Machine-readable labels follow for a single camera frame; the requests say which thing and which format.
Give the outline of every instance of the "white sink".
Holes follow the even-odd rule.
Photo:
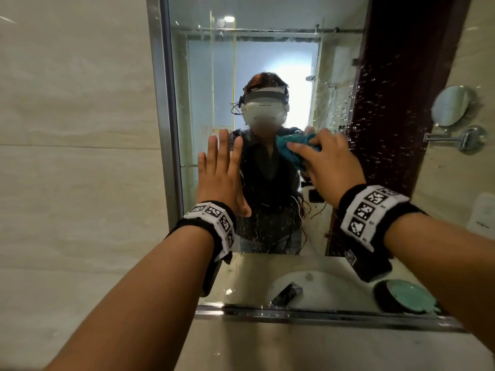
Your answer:
[[[283,275],[271,284],[267,293],[270,302],[291,282],[302,287],[289,308],[379,312],[372,288],[362,287],[320,271],[297,271]]]

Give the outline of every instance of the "round wall mirror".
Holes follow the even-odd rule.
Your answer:
[[[464,86],[445,88],[432,106],[432,119],[438,126],[451,126],[466,114],[469,106],[469,91]]]

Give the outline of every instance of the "blue cloth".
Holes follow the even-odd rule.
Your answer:
[[[300,132],[291,134],[289,136],[276,136],[275,137],[275,144],[277,146],[277,149],[282,157],[290,161],[294,166],[303,171],[304,168],[304,159],[292,152],[290,149],[287,148],[287,142],[294,142],[294,143],[301,143],[301,144],[307,144],[308,146],[312,147],[316,151],[321,151],[321,146],[314,146],[312,144],[309,144],[309,141],[312,140],[316,134],[308,134],[304,135]]]

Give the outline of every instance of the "brown hair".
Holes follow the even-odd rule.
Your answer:
[[[266,87],[287,87],[287,83],[280,79],[275,73],[263,72],[256,74],[243,88],[244,92],[251,92],[255,89]]]

